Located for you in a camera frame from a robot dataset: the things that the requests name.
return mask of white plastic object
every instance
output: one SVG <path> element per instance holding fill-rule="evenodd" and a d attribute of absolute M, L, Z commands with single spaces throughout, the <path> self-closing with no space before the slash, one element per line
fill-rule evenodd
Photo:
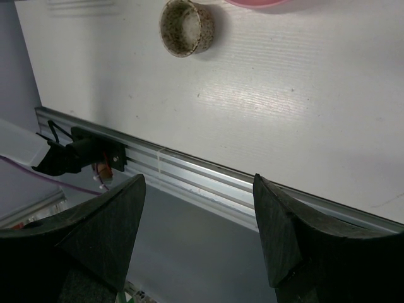
<path fill-rule="evenodd" d="M 0 119 L 0 155 L 26 166 L 37 166 L 51 147 L 41 136 Z"/>

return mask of white surface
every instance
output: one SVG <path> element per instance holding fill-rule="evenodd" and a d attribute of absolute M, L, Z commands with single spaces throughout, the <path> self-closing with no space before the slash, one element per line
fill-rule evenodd
<path fill-rule="evenodd" d="M 404 223 L 404 1 L 199 1 L 217 37 L 186 59 L 164 0 L 17 2 L 42 104 Z"/>
<path fill-rule="evenodd" d="M 0 155 L 26 166 L 38 166 L 50 150 L 39 135 L 0 119 Z"/>

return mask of cable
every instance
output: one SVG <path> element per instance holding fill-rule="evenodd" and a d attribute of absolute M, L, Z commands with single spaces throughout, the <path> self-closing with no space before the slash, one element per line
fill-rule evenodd
<path fill-rule="evenodd" d="M 109 191 L 109 188 L 105 185 L 105 183 L 103 182 L 103 180 L 102 180 L 102 178 L 101 178 L 101 176 L 100 176 L 100 174 L 99 174 L 99 172 L 98 172 L 98 163 L 95 163 L 95 164 L 94 164 L 94 169 L 93 169 L 93 171 L 94 171 L 95 178 L 98 179 L 98 180 L 100 180 L 100 183 L 101 183 L 100 189 L 105 188 L 107 191 Z"/>
<path fill-rule="evenodd" d="M 12 161 L 12 160 L 10 160 L 9 158 L 6 158 L 6 157 L 4 157 L 4 156 L 0 156 L 0 159 L 3 160 L 3 161 L 5 161 L 5 162 L 7 162 L 7 163 L 9 163 L 11 166 L 15 167 L 16 169 L 18 169 L 18 170 L 20 170 L 20 171 L 22 171 L 22 172 L 24 172 L 24 173 L 26 173 L 26 174 L 28 174 L 28 175 L 32 175 L 32 176 L 34 176 L 34 177 L 36 177 L 36 178 L 38 178 L 38 179 L 47 181 L 47 182 L 49 182 L 49 183 L 57 184 L 57 185 L 60 185 L 60 186 L 66 186 L 66 187 L 68 187 L 68 188 L 75 189 L 75 190 L 77 190 L 77 191 L 81 191 L 81 192 L 87 193 L 87 194 L 93 194 L 93 195 L 95 195 L 95 196 L 100 196 L 100 195 L 102 194 L 102 193 L 99 193 L 99 192 L 97 192 L 97 191 L 91 191 L 91 190 L 89 190 L 89 189 L 81 188 L 81 187 L 74 186 L 74 185 L 71 185 L 71 184 L 67 184 L 67 183 L 64 183 L 64 182 L 61 182 L 61 181 L 57 181 L 57 180 L 54 180 L 54 179 L 46 178 L 46 177 L 44 177 L 44 176 L 42 176 L 42 175 L 39 175 L 39 174 L 36 174 L 36 173 L 32 172 L 32 171 L 29 170 L 29 169 L 26 169 L 24 166 L 22 166 L 22 165 L 20 165 L 20 164 L 18 164 L 18 163 L 16 163 L 16 162 L 14 162 L 14 161 Z"/>
<path fill-rule="evenodd" d="M 69 134 L 67 131 L 65 131 L 63 128 L 61 128 L 59 125 L 57 125 L 54 121 L 48 120 L 48 125 L 49 125 L 50 131 L 52 131 L 52 134 L 55 137 L 55 140 L 56 140 L 57 143 L 59 143 L 59 137 L 58 137 L 58 135 L 57 135 L 57 133 L 55 131 L 55 128 L 57 128 L 58 130 L 60 130 L 60 132 L 62 132 L 67 137 L 69 137 L 70 139 L 73 140 L 72 135 Z"/>
<path fill-rule="evenodd" d="M 104 158 L 105 158 L 105 164 L 107 164 L 107 168 L 108 168 L 108 172 L 110 175 L 114 175 L 114 173 L 112 172 L 111 166 L 109 166 L 109 159 L 107 157 L 107 153 L 103 152 L 104 154 Z"/>

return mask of red wire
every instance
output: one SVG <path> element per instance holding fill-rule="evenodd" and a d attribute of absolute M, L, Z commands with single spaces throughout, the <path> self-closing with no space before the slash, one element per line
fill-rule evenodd
<path fill-rule="evenodd" d="M 111 167 L 109 166 L 109 160 L 108 160 L 107 154 L 104 151 L 103 151 L 103 154 L 104 154 L 105 163 L 107 164 L 109 174 L 114 175 L 114 173 L 112 172 Z"/>

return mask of pink bowl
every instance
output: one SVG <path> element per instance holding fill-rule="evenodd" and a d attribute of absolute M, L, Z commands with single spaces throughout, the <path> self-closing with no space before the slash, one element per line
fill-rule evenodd
<path fill-rule="evenodd" d="M 242 8 L 269 8 L 289 0 L 226 0 L 228 3 L 241 6 Z"/>

